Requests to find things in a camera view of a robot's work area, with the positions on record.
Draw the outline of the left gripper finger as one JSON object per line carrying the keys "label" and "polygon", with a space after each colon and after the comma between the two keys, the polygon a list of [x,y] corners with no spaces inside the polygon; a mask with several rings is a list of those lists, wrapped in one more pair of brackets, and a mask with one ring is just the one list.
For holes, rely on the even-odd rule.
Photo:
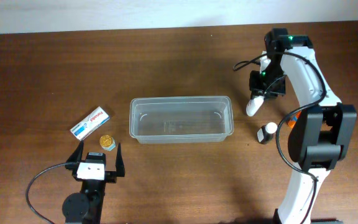
{"label": "left gripper finger", "polygon": [[116,172],[117,173],[125,173],[125,166],[124,166],[124,161],[122,158],[122,151],[121,151],[121,144],[118,144],[117,147],[117,154],[116,154]]}
{"label": "left gripper finger", "polygon": [[84,146],[84,141],[80,141],[77,148],[67,159],[67,162],[80,162],[83,154],[83,146]]}

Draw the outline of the white spray bottle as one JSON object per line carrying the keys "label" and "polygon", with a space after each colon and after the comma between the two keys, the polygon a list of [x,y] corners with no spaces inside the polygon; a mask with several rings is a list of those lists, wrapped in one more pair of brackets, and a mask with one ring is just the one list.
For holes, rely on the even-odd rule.
{"label": "white spray bottle", "polygon": [[255,96],[249,100],[249,102],[246,106],[247,116],[253,116],[256,114],[256,112],[259,110],[259,108],[263,105],[264,98],[265,98],[264,96]]}

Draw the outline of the orange tube white cap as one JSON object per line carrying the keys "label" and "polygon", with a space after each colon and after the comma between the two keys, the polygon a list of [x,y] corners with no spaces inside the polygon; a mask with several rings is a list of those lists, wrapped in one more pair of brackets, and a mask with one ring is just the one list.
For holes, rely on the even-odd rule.
{"label": "orange tube white cap", "polygon": [[299,112],[297,112],[297,113],[291,115],[291,116],[288,118],[288,120],[287,120],[287,125],[288,125],[290,128],[293,128],[293,127],[295,126],[295,124],[296,124],[296,122],[297,122],[297,120],[298,120],[300,114],[301,114],[301,111],[299,111]]}

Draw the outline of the white Panadol box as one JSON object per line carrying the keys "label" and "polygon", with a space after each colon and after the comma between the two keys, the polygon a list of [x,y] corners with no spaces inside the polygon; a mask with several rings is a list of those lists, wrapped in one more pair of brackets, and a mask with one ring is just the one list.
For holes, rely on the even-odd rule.
{"label": "white Panadol box", "polygon": [[99,106],[82,121],[74,125],[74,127],[70,129],[70,132],[77,140],[82,141],[109,119],[110,116],[107,112]]}

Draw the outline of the dark bottle white cap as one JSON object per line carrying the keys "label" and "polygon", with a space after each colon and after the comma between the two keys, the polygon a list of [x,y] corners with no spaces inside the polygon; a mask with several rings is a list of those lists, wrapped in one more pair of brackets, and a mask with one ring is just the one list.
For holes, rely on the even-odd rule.
{"label": "dark bottle white cap", "polygon": [[267,144],[270,142],[274,134],[277,131],[277,124],[274,122],[269,122],[266,125],[263,125],[258,131],[257,131],[257,140],[260,144]]}

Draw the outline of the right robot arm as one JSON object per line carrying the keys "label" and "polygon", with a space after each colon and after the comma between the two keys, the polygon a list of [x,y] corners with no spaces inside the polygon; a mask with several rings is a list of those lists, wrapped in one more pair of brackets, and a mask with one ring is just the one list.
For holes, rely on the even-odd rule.
{"label": "right robot arm", "polygon": [[265,52],[255,58],[260,70],[250,74],[247,115],[255,115],[266,99],[285,94],[285,78],[300,105],[278,124],[282,127],[292,116],[298,116],[288,137],[290,158],[284,160],[292,169],[291,178],[272,221],[311,223],[311,210],[322,183],[347,154],[357,112],[330,89],[308,36],[273,28],[264,41]]}

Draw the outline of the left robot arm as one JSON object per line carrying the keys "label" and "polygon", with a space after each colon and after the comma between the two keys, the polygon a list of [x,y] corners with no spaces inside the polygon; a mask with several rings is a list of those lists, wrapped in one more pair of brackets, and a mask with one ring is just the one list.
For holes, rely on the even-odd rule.
{"label": "left robot arm", "polygon": [[115,184],[118,177],[125,176],[121,146],[117,147],[114,171],[106,170],[104,153],[89,152],[82,159],[83,146],[81,141],[65,165],[65,169],[72,171],[73,178],[81,182],[81,190],[63,202],[65,223],[100,223],[106,184]]}

